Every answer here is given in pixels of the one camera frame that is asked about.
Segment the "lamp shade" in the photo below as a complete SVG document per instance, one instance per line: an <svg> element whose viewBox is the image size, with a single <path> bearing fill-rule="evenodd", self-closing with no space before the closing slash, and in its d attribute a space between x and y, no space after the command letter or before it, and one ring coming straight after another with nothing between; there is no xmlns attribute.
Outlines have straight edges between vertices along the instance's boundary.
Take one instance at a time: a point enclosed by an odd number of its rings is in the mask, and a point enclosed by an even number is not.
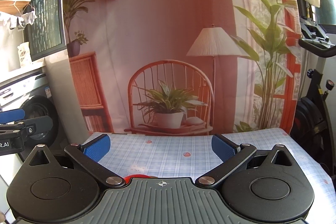
<svg viewBox="0 0 336 224"><path fill-rule="evenodd" d="M243 55L221 27L203 28L187 56Z"/></svg>

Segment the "vase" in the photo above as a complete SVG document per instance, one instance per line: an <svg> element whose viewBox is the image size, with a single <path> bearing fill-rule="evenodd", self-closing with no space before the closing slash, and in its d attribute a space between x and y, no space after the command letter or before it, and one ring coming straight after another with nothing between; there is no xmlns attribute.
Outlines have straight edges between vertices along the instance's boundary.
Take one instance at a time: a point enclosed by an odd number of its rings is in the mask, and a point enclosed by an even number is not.
<svg viewBox="0 0 336 224"><path fill-rule="evenodd" d="M178 113L155 113L155 121L161 128L180 128L183 112Z"/></svg>
<svg viewBox="0 0 336 224"><path fill-rule="evenodd" d="M72 41L69 44L67 44L67 49L68 49L68 56L74 57L79 55L81 45L78 41Z"/></svg>

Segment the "label sticker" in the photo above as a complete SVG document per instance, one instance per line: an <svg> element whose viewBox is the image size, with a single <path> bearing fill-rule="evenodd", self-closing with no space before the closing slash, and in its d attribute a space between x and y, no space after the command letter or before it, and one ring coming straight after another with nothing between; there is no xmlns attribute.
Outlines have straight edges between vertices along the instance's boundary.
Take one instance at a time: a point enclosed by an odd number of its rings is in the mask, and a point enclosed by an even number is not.
<svg viewBox="0 0 336 224"><path fill-rule="evenodd" d="M46 94L47 98L50 98L50 97L51 97L51 91L50 91L50 88L49 88L49 87L46 87L46 88L44 88L44 90L45 90L45 94Z"/></svg>

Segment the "bike handlebar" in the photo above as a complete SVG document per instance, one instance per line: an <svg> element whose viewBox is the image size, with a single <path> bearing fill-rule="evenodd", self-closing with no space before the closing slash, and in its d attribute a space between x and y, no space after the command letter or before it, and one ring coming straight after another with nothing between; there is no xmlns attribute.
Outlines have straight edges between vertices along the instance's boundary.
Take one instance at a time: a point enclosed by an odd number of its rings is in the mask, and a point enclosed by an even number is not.
<svg viewBox="0 0 336 224"><path fill-rule="evenodd" d="M323 58L336 56L336 46L328 48L318 41L307 38L299 39L299 45L307 51Z"/></svg>

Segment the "window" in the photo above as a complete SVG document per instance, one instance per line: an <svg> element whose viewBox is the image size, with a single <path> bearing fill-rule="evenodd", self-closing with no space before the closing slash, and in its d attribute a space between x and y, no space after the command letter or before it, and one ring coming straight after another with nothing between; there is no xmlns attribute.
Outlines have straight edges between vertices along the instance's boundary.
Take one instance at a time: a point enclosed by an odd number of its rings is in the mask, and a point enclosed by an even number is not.
<svg viewBox="0 0 336 224"><path fill-rule="evenodd" d="M31 0L37 19L25 29L25 41L29 41L31 59L37 60L66 48L61 0Z"/></svg>

